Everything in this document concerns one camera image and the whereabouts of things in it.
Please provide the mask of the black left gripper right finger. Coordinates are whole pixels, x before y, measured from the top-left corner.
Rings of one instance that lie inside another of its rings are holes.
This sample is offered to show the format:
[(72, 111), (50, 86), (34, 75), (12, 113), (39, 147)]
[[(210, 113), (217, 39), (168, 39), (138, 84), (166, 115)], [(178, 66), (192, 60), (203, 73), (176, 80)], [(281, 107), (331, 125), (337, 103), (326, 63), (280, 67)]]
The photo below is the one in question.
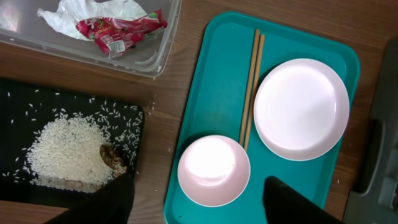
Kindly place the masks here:
[(262, 202), (268, 224), (342, 224), (274, 176), (264, 181)]

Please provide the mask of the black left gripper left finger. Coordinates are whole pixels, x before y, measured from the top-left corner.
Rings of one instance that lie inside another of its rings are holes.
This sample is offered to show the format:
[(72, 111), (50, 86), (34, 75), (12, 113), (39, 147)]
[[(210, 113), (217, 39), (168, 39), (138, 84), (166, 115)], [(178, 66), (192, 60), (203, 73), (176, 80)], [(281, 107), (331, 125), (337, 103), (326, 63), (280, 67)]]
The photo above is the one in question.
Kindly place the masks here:
[(122, 174), (92, 197), (45, 224), (126, 224), (133, 201), (133, 178), (129, 174)]

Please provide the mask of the brown food scrap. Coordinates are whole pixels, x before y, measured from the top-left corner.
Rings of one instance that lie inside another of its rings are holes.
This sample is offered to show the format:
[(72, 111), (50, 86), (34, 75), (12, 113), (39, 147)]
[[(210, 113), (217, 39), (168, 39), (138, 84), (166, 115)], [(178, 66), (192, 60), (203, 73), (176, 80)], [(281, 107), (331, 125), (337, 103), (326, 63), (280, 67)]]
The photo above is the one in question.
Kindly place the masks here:
[(102, 144), (99, 149), (103, 162), (113, 170), (116, 177), (126, 173), (127, 165), (118, 152), (109, 144)]

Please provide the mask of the white rice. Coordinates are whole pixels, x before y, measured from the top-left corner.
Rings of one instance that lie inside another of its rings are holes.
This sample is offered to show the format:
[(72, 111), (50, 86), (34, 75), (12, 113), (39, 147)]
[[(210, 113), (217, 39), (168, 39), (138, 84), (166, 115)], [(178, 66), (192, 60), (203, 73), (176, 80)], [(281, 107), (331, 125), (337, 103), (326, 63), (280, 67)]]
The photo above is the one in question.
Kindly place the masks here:
[(102, 160), (100, 146), (111, 145), (124, 159), (127, 170), (130, 159), (116, 149), (110, 136), (111, 125), (94, 115), (56, 114), (34, 131), (34, 140), (21, 161), (33, 186), (91, 193), (116, 176)]

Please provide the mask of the pink bowl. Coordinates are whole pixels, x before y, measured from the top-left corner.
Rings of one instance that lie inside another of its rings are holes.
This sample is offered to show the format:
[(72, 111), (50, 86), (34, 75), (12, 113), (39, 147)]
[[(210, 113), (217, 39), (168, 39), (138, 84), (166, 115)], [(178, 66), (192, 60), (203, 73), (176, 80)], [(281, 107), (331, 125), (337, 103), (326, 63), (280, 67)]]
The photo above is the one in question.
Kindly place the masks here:
[(193, 141), (177, 169), (182, 192), (204, 207), (222, 207), (236, 200), (251, 176), (247, 152), (234, 139), (221, 135)]

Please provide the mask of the red snack wrapper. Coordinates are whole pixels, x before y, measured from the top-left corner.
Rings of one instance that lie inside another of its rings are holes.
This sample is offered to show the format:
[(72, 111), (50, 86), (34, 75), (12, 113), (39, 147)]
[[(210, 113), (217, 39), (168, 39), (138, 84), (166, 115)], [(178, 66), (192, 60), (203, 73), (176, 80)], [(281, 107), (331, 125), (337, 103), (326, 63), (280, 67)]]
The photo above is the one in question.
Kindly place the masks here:
[(167, 21), (160, 9), (133, 21), (92, 17), (76, 25), (79, 33), (92, 40), (104, 54), (123, 54), (143, 41), (147, 35), (166, 27)]

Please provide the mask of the white napkin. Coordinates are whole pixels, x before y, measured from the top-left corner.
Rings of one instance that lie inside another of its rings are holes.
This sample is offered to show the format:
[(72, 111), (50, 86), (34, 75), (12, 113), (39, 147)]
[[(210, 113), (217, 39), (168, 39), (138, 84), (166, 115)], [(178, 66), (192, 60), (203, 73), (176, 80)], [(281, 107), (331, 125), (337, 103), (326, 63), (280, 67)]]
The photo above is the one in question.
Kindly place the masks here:
[(37, 15), (56, 32), (74, 39), (88, 39), (77, 29), (76, 25), (92, 17), (110, 17), (133, 21), (147, 15), (146, 11), (134, 0), (61, 0), (55, 12), (39, 9)]

